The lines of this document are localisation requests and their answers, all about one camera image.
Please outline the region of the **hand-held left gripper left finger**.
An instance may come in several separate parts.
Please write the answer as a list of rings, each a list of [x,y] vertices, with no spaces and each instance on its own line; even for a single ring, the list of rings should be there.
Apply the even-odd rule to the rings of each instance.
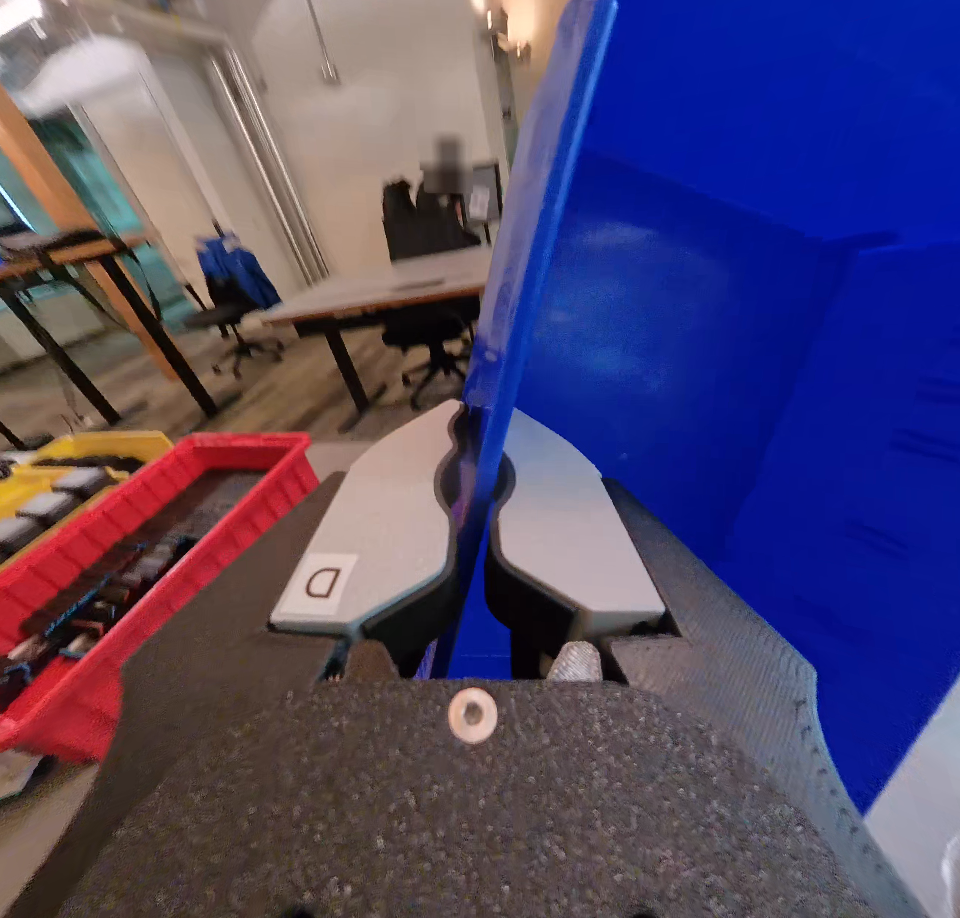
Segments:
[[[453,506],[466,414],[450,399],[351,465],[270,612],[272,630],[375,640],[414,677],[463,605]]]

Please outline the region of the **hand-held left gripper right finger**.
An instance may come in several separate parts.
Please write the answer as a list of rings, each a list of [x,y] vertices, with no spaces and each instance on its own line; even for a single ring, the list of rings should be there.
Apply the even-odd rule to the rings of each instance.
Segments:
[[[510,676],[544,677],[570,642],[668,635],[668,609],[601,472],[520,410],[490,513],[485,598],[509,632]]]

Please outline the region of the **blue plastic bin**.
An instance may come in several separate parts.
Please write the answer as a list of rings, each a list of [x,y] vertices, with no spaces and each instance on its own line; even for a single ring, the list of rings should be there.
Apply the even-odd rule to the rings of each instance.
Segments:
[[[816,668],[868,813],[958,679],[959,0],[568,0],[465,399]]]

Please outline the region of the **grey desk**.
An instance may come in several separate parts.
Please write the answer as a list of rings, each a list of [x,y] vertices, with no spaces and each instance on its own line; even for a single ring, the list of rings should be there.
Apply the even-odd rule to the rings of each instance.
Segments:
[[[666,599],[562,680],[268,630],[337,474],[122,666],[105,762],[2,812],[2,916],[958,916],[853,805],[812,667],[617,482]]]

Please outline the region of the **black office chair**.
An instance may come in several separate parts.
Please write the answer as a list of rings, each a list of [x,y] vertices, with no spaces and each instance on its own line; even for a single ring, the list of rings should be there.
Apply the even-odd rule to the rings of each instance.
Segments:
[[[427,348],[429,352],[426,362],[401,375],[414,411],[421,410],[421,395],[439,374],[456,375],[466,381],[473,356],[474,324],[481,309],[481,297],[472,295],[412,305],[385,316],[381,334],[385,346],[404,355],[412,348]]]
[[[417,255],[419,216],[411,194],[411,182],[399,178],[385,184],[382,193],[382,223],[391,261]]]
[[[233,344],[224,353],[219,364],[212,365],[215,374],[224,372],[224,361],[231,360],[231,373],[237,379],[242,377],[242,367],[246,360],[258,356],[267,356],[276,363],[281,363],[285,356],[285,345],[281,339],[273,337],[267,339],[248,340],[241,331],[243,320],[259,310],[250,294],[244,291],[234,277],[206,277],[205,284],[210,296],[211,306],[202,307],[199,311],[186,317],[182,325],[187,331],[210,330],[217,328],[225,339],[232,339]]]

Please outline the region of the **grey table with dark legs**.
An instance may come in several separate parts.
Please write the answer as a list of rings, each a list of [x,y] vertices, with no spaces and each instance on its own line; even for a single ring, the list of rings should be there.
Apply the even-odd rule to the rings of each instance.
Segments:
[[[493,253],[492,246],[483,244],[405,259],[353,276],[332,276],[261,312],[260,319],[265,325],[292,326],[301,338],[326,339],[354,403],[353,412],[338,429],[346,434],[366,417],[387,387],[365,390],[343,332],[377,326],[379,317],[391,311],[482,295]]]

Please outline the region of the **yellow plastic bin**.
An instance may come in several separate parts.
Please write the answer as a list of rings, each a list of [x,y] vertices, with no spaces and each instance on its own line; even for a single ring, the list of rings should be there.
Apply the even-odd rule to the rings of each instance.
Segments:
[[[172,450],[173,447],[174,443],[161,432],[87,432],[59,437],[36,449],[3,449],[1,461],[8,459],[15,465],[30,465],[42,459],[49,458],[121,455],[135,456],[144,460],[145,465],[142,467],[144,468],[146,465],[163,457]],[[1,560],[2,565],[12,564],[15,560],[38,547],[44,540],[52,539],[55,532],[65,528],[72,520],[78,518],[94,504],[99,503],[103,498],[117,491],[124,482],[126,482],[126,480],[113,489],[98,495],[90,504],[80,508],[73,516],[55,527],[52,531],[47,532],[34,545],[20,552],[11,560],[6,562],[2,562]]]

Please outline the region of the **blue jacket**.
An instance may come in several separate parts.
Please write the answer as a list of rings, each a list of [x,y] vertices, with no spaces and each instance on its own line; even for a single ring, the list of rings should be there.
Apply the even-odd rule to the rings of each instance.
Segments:
[[[236,283],[253,302],[255,310],[269,310],[282,304],[282,297],[264,272],[256,256],[228,231],[224,236],[197,239],[198,264],[209,290],[215,283]]]

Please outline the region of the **pile of dark small parts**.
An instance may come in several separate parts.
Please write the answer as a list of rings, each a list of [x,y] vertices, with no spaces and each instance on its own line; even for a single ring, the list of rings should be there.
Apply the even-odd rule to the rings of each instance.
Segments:
[[[91,652],[167,572],[265,476],[209,470],[120,540],[68,587],[31,613],[18,612],[16,643],[2,654],[1,711],[51,663]]]

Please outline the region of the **pile of grey small blocks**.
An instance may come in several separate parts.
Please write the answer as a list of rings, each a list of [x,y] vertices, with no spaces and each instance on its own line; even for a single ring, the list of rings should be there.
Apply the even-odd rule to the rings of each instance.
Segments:
[[[145,465],[135,456],[42,459],[30,465],[2,460],[1,560],[11,560]]]

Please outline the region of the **computer monitor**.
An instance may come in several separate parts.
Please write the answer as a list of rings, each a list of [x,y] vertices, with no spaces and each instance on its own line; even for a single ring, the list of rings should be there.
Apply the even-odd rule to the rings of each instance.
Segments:
[[[465,192],[465,208],[472,225],[489,225],[501,220],[503,185],[500,164],[491,160],[475,164]]]

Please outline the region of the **red plastic bin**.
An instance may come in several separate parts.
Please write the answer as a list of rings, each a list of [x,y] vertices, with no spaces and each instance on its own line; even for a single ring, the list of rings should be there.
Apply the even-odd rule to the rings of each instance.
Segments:
[[[20,623],[211,474],[257,481],[85,657],[52,663],[2,712],[1,749],[101,761],[121,713],[121,671],[146,640],[319,486],[304,432],[198,433],[39,542],[1,575],[2,652]]]

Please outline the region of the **wooden table with black legs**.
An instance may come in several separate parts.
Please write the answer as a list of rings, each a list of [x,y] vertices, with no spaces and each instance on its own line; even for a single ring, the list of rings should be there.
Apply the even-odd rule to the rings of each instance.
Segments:
[[[99,301],[78,284],[71,269],[82,267],[90,274],[101,272],[102,287],[106,292],[114,292],[119,297],[119,303],[115,307],[119,309],[121,305],[126,305],[128,327],[134,332],[143,333],[147,344],[155,346],[159,352],[162,370],[172,372],[174,380],[186,387],[204,416],[208,420],[214,420],[221,409],[168,333],[156,297],[145,299],[122,265],[123,258],[137,261],[137,247],[149,242],[149,238],[145,236],[121,236],[91,228],[51,236],[38,236],[34,232],[2,236],[2,302],[52,359],[66,380],[86,399],[106,425],[113,427],[123,420],[123,415],[114,408],[21,298],[22,294],[39,283],[42,276],[48,275],[56,282],[71,285],[86,297],[90,304],[98,306]]]

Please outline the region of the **metal hanging rod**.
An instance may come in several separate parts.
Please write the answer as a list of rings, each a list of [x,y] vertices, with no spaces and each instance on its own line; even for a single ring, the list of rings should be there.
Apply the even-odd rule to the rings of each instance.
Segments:
[[[341,77],[337,66],[330,56],[330,50],[327,46],[314,0],[304,1],[318,45],[320,78],[329,86],[339,86],[341,84]]]

